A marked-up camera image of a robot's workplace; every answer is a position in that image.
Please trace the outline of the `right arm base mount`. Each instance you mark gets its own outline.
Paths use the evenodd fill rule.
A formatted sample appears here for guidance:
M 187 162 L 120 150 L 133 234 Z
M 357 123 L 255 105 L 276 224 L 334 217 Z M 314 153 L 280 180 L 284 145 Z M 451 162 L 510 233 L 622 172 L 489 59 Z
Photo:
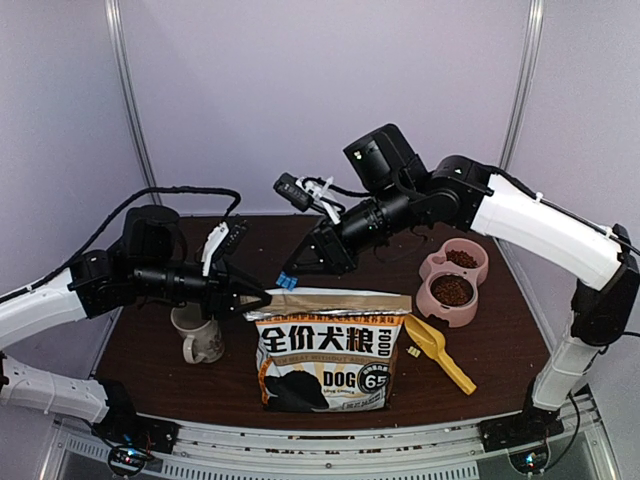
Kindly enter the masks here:
M 481 421 L 478 430 L 486 453 L 505 450 L 513 469 L 533 476 L 541 474 L 549 465 L 548 440 L 562 434 L 564 426 L 558 411 L 535 409 Z

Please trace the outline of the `dog food bag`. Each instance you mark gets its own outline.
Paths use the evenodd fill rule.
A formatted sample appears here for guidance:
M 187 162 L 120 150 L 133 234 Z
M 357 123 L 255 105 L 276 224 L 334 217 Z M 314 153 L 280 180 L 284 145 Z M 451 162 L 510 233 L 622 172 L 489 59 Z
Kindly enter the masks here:
M 245 313 L 258 334 L 256 366 L 265 409 L 288 413 L 385 408 L 410 297 L 367 290 L 274 289 Z

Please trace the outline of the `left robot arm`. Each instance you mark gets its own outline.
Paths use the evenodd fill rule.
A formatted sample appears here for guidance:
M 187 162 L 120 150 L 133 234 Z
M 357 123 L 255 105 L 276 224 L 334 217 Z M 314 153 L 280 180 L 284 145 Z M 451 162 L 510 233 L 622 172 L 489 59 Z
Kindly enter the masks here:
M 194 304 L 205 320 L 226 320 L 265 307 L 271 295 L 226 260 L 226 249 L 245 227 L 220 223 L 199 263 L 174 259 L 185 248 L 179 214 L 159 205 L 129 210 L 121 237 L 106 250 L 82 251 L 60 272 L 1 301 L 1 346 L 44 330 L 93 319 L 139 299 L 172 306 Z M 137 442 L 144 424 L 125 387 L 111 380 L 81 380 L 37 369 L 3 354 L 4 405 L 75 417 L 106 429 L 123 444 Z

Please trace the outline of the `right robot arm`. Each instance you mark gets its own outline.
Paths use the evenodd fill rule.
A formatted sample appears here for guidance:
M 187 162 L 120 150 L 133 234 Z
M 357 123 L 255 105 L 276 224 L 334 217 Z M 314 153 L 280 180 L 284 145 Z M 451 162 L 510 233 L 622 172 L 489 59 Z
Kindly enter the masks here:
M 504 170 L 464 156 L 428 169 L 391 123 L 344 153 L 363 185 L 348 210 L 328 198 L 326 180 L 283 174 L 275 182 L 293 207 L 321 214 L 285 262 L 287 276 L 353 272 L 360 253 L 394 234 L 443 223 L 517 245 L 576 277 L 570 323 L 533 381 L 526 409 L 513 419 L 519 440 L 535 440 L 598 352 L 625 331 L 639 292 L 637 251 L 626 229 L 581 219 Z

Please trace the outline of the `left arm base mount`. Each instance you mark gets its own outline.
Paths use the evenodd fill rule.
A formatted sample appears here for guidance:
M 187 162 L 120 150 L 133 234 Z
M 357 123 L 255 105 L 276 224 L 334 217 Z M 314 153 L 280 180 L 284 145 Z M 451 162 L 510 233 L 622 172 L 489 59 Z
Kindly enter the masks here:
M 131 422 L 105 418 L 100 423 L 86 421 L 86 425 L 106 445 L 106 464 L 118 478 L 159 466 L 158 455 L 173 452 L 180 429 L 175 422 L 138 415 Z

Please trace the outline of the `yellow plastic scoop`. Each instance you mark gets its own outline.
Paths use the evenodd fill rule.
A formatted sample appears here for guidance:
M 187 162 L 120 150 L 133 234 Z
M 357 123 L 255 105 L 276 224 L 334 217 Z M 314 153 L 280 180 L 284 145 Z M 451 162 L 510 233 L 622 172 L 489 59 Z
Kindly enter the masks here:
M 464 394 L 470 396 L 476 391 L 475 383 L 447 353 L 445 337 L 439 330 L 421 321 L 413 314 L 405 316 L 404 327 L 419 349 L 438 364 Z

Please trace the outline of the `blue binder clip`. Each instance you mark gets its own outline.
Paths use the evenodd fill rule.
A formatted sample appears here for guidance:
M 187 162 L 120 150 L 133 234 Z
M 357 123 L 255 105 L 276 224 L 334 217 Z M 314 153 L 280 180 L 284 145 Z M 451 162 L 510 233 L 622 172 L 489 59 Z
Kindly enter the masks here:
M 286 290 L 293 290 L 298 285 L 298 278 L 281 272 L 276 280 L 276 285 Z

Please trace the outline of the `yellow binder clip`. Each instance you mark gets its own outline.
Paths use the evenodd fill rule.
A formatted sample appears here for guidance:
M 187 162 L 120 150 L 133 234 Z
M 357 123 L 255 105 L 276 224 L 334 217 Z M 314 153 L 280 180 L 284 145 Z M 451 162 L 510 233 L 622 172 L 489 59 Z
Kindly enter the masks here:
M 411 355 L 412 357 L 414 357 L 414 358 L 418 358 L 421 355 L 421 350 L 416 348 L 416 347 L 414 347 L 414 346 L 410 346 L 407 349 L 407 353 L 409 355 Z

